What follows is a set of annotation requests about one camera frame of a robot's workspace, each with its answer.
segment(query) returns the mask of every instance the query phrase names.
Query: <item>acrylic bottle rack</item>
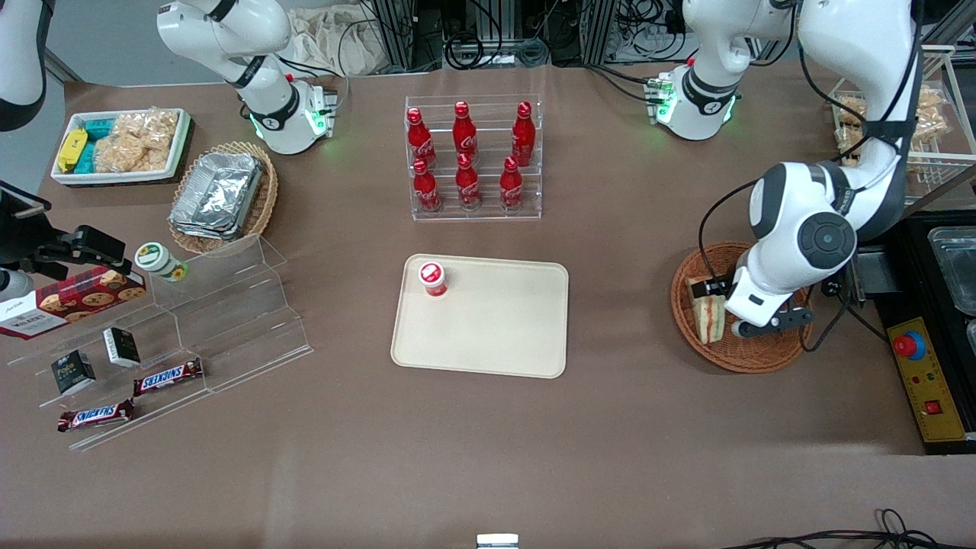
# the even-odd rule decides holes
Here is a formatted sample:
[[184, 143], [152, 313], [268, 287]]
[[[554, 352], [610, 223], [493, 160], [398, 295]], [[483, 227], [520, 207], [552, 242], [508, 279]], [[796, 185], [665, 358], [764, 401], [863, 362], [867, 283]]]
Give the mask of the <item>acrylic bottle rack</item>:
[[[148, 276], [149, 291], [143, 298], [15, 342], [29, 353], [10, 366], [37, 372], [38, 405], [50, 414], [52, 433], [64, 411], [118, 404], [132, 396], [134, 379], [201, 359], [202, 378], [137, 397], [134, 420], [57, 433], [71, 449], [115, 439], [312, 352], [302, 318], [285, 300], [278, 273], [285, 259], [266, 240], [248, 236], [187, 264], [187, 276], [178, 283]], [[102, 331], [110, 326], [132, 332], [142, 359], [139, 366], [125, 368], [108, 361]], [[88, 356], [96, 380], [73, 395], [61, 396], [51, 364], [76, 349]]]
[[[451, 130], [454, 126], [454, 104], [468, 102], [471, 121], [478, 136], [478, 185], [481, 206], [472, 212], [461, 207], [455, 174], [458, 170], [457, 154]], [[511, 154], [511, 126], [515, 122], [520, 102], [532, 104], [532, 120], [536, 126], [536, 143], [528, 166], [519, 168], [522, 174], [522, 208], [506, 213], [502, 208], [499, 180], [504, 171], [505, 158]], [[413, 188], [414, 157], [406, 139], [409, 123], [404, 117], [404, 143], [407, 152], [407, 185], [410, 192], [410, 208], [414, 221], [516, 221], [540, 219], [543, 215], [543, 104], [538, 94], [473, 95], [407, 97], [406, 108], [417, 107], [424, 116], [424, 123], [433, 137], [437, 165], [429, 172], [437, 180], [437, 191], [444, 207], [428, 213], [420, 209]]]

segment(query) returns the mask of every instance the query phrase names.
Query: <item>coca-cola bottle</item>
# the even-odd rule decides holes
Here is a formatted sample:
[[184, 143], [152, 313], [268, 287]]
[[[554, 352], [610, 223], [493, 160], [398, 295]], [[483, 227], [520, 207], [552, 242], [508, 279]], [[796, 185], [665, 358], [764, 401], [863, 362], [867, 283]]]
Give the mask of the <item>coca-cola bottle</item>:
[[425, 160], [427, 168], [436, 166], [437, 153], [433, 151], [433, 137], [424, 123], [421, 110], [415, 106], [408, 108], [407, 122], [410, 123], [410, 129], [407, 130], [407, 141], [410, 143], [410, 151], [413, 152], [414, 159]]
[[478, 190], [478, 174], [471, 167], [471, 155], [462, 152], [458, 154], [458, 173], [454, 176], [458, 182], [458, 198], [461, 208], [472, 212], [481, 207], [481, 191]]
[[532, 160], [532, 148], [536, 145], [536, 125], [532, 122], [532, 104], [518, 104], [518, 118], [511, 127], [511, 155], [519, 166], [528, 166]]
[[502, 207], [506, 213], [522, 208], [522, 174], [518, 173], [518, 160], [514, 156], [505, 159], [505, 171], [499, 181], [502, 187]]
[[425, 212], [439, 212], [443, 207], [437, 194], [437, 180], [427, 171], [427, 161], [423, 158], [414, 160], [414, 194]]
[[471, 164], [474, 166], [478, 165], [478, 135], [477, 129], [474, 128], [474, 122], [471, 122], [470, 116], [468, 116], [468, 104], [463, 101], [458, 101], [454, 104], [454, 128], [451, 130], [454, 134], [454, 149], [461, 154], [469, 154], [471, 157]]

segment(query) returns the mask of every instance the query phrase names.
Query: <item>robotic arm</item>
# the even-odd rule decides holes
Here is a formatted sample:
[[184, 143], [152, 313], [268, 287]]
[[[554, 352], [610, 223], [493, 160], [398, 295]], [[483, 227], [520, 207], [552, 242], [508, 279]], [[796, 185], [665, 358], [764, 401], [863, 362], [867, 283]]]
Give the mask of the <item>robotic arm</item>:
[[758, 242], [739, 260], [726, 304], [745, 322], [766, 325], [797, 289], [850, 261], [858, 238], [901, 216], [921, 78], [913, 36], [911, 0], [804, 3], [801, 44], [864, 93], [871, 138], [857, 167], [784, 162], [756, 183], [749, 215]]
[[[54, 0], [0, 0], [0, 131], [32, 120], [44, 103], [44, 45]], [[105, 265], [127, 275], [125, 243], [87, 225], [74, 232], [51, 226], [51, 203], [0, 181], [0, 302], [26, 295], [26, 273], [67, 276], [61, 263]]]
[[672, 93], [657, 121], [678, 137], [700, 141], [718, 132], [752, 55], [746, 37], [787, 36], [797, 0], [684, 0], [685, 23], [701, 47], [692, 65], [661, 74]]
[[322, 88], [289, 81], [268, 55], [291, 39], [274, 0], [183, 0], [159, 8], [159, 36], [173, 53], [219, 74], [251, 110], [258, 136], [295, 154], [328, 130]]
[[0, 132], [31, 121], [44, 104], [44, 44], [55, 0], [0, 0]]
[[[711, 13], [723, 17], [706, 18], [703, 13], [708, 10], [703, 4], [712, 4]], [[732, 4], [746, 17], [725, 13]], [[765, 21], [759, 28], [769, 30], [767, 35], [775, 34], [774, 23], [779, 21], [775, 10], [791, 4], [685, 0], [686, 11], [705, 10], [692, 11], [694, 21], [708, 20], [725, 30], [706, 31], [702, 54], [674, 80], [678, 94], [670, 127], [676, 134], [704, 139], [717, 131], [718, 115], [728, 107], [730, 97], [721, 94], [734, 92], [748, 66], [748, 51], [738, 42], [745, 28], [740, 23], [752, 21], [752, 31]], [[711, 286], [711, 293], [728, 293], [726, 307], [742, 319], [736, 331], [743, 336], [780, 326], [790, 313], [780, 309], [797, 289], [836, 273], [854, 254], [858, 238], [870, 239], [887, 231], [904, 206], [906, 162], [921, 78], [911, 0], [808, 1], [799, 21], [804, 52], [847, 77], [864, 94], [868, 106], [865, 136], [869, 139], [861, 147], [857, 167], [782, 162], [756, 183], [749, 217], [758, 242], [740, 258], [729, 290], [718, 289], [719, 284]], [[708, 113], [709, 104], [689, 108], [702, 104], [695, 97], [706, 90], [705, 78], [712, 83], [707, 86], [714, 92], [708, 96], [711, 105], [717, 105], [714, 115]], [[724, 91], [716, 91], [720, 86]]]

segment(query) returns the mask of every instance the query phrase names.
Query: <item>yellow control panel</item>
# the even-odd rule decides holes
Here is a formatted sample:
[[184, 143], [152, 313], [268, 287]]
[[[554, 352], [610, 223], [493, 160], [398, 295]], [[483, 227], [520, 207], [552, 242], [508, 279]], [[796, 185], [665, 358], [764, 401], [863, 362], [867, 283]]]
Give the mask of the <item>yellow control panel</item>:
[[964, 440], [962, 420], [921, 317], [889, 328], [888, 339], [922, 439], [927, 443]]

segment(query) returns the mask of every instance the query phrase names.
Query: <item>stack of foil containers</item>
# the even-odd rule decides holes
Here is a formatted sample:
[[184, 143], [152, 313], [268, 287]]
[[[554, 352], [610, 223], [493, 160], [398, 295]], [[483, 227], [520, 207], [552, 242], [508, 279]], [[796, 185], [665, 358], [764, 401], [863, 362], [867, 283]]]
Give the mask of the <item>stack of foil containers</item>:
[[261, 186], [263, 170], [261, 160], [251, 154], [210, 152], [204, 155], [173, 205], [170, 224], [191, 236], [221, 240], [240, 237]]

